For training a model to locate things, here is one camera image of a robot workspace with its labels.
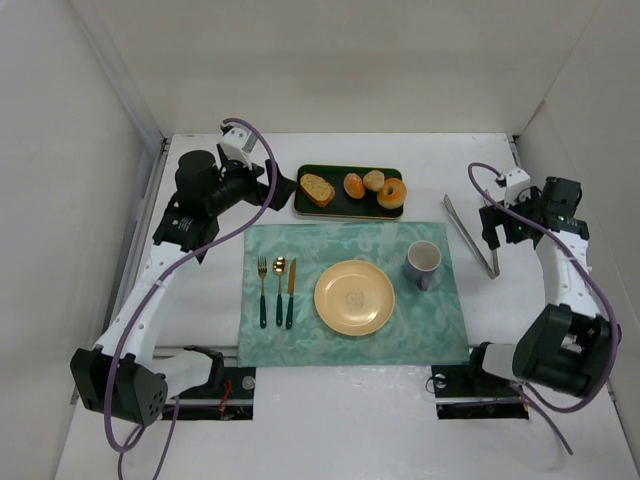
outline logo on plate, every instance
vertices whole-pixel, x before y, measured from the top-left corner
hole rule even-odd
[[[362,308],[364,306],[364,292],[347,293],[347,305]]]

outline bread slice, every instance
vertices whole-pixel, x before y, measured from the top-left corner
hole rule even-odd
[[[336,196],[336,189],[324,178],[307,173],[300,178],[300,188],[313,203],[326,207]]]

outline green handle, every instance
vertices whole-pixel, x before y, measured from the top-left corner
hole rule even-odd
[[[267,302],[260,296],[260,328],[267,328]]]
[[[276,308],[276,325],[282,326],[282,295],[278,294],[278,306]]]
[[[293,327],[293,295],[289,296],[289,306],[287,307],[287,323],[285,324],[287,330]]]

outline spoon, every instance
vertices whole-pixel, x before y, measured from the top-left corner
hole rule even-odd
[[[276,325],[282,326],[282,276],[287,273],[287,260],[284,257],[276,258],[273,262],[273,272],[278,275],[278,305],[276,307]]]

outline mug handle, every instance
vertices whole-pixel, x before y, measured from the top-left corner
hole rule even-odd
[[[418,280],[418,288],[420,289],[421,292],[426,292],[427,290],[429,290],[428,275],[423,275],[420,277],[420,280]]]

